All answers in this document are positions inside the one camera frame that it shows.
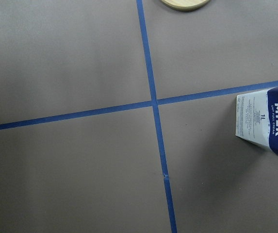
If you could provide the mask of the wooden mug tree stand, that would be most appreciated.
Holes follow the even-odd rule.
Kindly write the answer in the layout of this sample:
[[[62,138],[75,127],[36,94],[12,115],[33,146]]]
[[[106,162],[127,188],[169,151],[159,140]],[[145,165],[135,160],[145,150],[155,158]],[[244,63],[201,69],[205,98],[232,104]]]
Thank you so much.
[[[197,10],[209,2],[210,0],[161,0],[167,7],[182,12]]]

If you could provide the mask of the blue Pascual milk carton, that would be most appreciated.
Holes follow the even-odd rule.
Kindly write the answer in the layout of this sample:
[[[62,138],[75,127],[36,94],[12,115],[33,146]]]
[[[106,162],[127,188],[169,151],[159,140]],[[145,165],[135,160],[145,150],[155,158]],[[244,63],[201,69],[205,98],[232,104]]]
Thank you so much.
[[[278,86],[236,97],[235,135],[278,155]]]

